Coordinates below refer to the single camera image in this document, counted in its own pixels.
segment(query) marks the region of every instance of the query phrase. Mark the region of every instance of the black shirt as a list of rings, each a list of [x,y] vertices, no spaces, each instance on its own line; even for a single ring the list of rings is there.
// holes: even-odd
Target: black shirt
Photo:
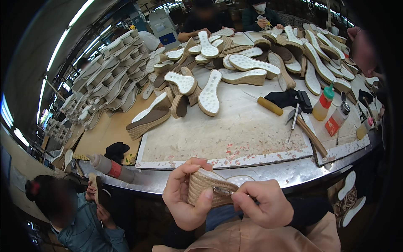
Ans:
[[[211,33],[221,30],[221,27],[234,28],[234,23],[230,15],[223,11],[217,12],[211,20],[201,20],[191,11],[190,16],[186,19],[181,32],[193,32],[207,28]]]

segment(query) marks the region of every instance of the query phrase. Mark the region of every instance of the face mask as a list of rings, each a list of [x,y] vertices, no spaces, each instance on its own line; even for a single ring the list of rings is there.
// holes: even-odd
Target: face mask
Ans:
[[[259,4],[259,5],[252,5],[252,6],[255,8],[255,10],[260,11],[260,12],[263,12],[264,9],[266,9],[266,3]]]

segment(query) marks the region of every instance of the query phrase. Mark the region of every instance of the dark green jacket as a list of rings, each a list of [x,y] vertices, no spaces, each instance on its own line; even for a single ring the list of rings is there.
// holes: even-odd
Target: dark green jacket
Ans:
[[[260,28],[257,24],[258,16],[259,14],[255,11],[253,7],[248,7],[247,9],[245,9],[242,13],[243,31],[261,31],[262,28]],[[277,13],[267,7],[262,16],[267,18],[267,20],[269,20],[270,24],[273,27],[277,24],[282,24],[283,26],[285,26],[284,21],[280,19]]]

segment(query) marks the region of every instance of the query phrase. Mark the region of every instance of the pink bottle cap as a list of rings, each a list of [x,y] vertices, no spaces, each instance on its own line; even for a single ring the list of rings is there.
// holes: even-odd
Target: pink bottle cap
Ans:
[[[372,117],[368,118],[368,125],[371,127],[374,124],[374,120],[372,119]]]

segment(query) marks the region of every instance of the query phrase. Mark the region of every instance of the fingernail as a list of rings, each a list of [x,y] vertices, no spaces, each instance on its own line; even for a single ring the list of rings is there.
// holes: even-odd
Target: fingernail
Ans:
[[[231,195],[231,198],[235,203],[241,203],[242,202],[242,195],[241,194],[234,193],[233,195]]]
[[[204,193],[204,196],[209,200],[212,199],[213,198],[213,188],[212,187],[207,188],[206,192]]]

